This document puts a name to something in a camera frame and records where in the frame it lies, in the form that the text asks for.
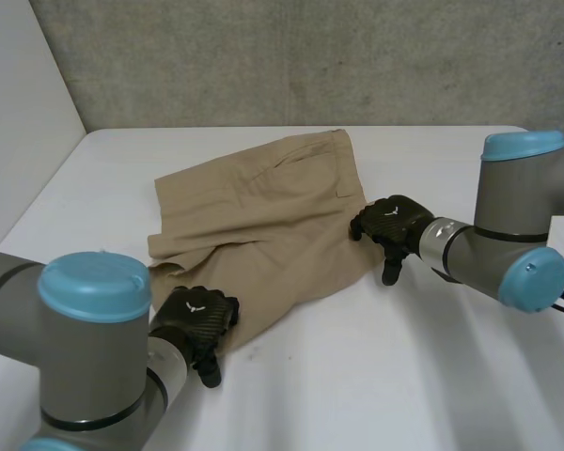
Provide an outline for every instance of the blue joint cap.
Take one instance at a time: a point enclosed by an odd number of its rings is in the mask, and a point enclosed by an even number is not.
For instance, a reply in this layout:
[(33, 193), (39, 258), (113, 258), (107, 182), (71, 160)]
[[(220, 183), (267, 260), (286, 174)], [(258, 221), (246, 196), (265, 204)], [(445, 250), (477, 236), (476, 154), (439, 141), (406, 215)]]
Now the blue joint cap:
[(38, 281), (41, 299), (66, 317), (125, 322), (150, 308), (149, 270), (138, 260), (107, 252), (82, 252), (53, 260)]
[(487, 136), (480, 159), (483, 162), (504, 162), (534, 157), (564, 148), (564, 135), (557, 131), (513, 132)]
[(57, 439), (31, 439), (19, 451), (84, 451), (82, 448)]
[(508, 268), (499, 286), (499, 302), (523, 312), (540, 312), (564, 292), (564, 257), (551, 247), (538, 247)]

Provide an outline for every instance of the white wall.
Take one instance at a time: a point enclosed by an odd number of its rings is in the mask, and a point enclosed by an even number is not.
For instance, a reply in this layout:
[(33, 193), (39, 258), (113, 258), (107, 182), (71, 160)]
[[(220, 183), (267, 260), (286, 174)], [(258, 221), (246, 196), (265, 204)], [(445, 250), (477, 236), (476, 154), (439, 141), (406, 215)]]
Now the white wall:
[(0, 241), (86, 134), (27, 0), (0, 0)]

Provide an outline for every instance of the gray robot arm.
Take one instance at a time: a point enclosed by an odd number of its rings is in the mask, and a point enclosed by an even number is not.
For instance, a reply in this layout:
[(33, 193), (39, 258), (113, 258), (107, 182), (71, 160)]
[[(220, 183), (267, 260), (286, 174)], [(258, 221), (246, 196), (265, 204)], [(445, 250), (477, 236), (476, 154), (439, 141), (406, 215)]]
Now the gray robot arm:
[(212, 352), (237, 320), (236, 300), (176, 289), (150, 324), (149, 305), (148, 270), (130, 257), (44, 266), (0, 254), (0, 354), (40, 370), (42, 424), (22, 451), (140, 450), (190, 364), (219, 383)]
[(387, 285), (414, 253), (446, 280), (525, 312), (541, 311), (564, 290), (564, 258), (546, 246), (552, 216), (564, 215), (564, 138), (560, 132), (492, 135), (481, 160), (473, 225), (435, 218), (411, 199), (391, 196), (353, 220), (353, 235), (366, 233), (384, 246), (385, 272), (394, 269)]

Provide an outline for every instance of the khaki shorts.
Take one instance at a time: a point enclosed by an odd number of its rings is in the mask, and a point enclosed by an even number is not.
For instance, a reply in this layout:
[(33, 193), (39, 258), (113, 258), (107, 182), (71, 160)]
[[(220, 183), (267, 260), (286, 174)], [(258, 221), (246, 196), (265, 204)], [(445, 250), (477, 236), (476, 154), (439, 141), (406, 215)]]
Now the khaki shorts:
[(220, 351), (265, 331), (296, 303), (356, 282), (382, 261), (370, 240), (351, 241), (366, 205), (349, 135), (274, 141), (155, 181), (162, 233), (149, 237), (153, 305), (177, 286), (221, 289), (240, 321)]

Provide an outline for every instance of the cloth garment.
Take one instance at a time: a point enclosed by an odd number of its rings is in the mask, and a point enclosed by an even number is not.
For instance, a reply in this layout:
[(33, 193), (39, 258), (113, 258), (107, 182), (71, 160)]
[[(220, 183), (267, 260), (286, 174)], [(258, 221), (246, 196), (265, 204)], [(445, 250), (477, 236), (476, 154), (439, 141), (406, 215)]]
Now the cloth garment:
[(352, 241), (366, 205), (345, 131), (291, 136), (155, 181), (162, 233), (149, 237), (153, 305), (177, 286), (220, 289), (240, 320), (220, 353), (265, 331), (296, 304), (333, 294), (383, 259)]

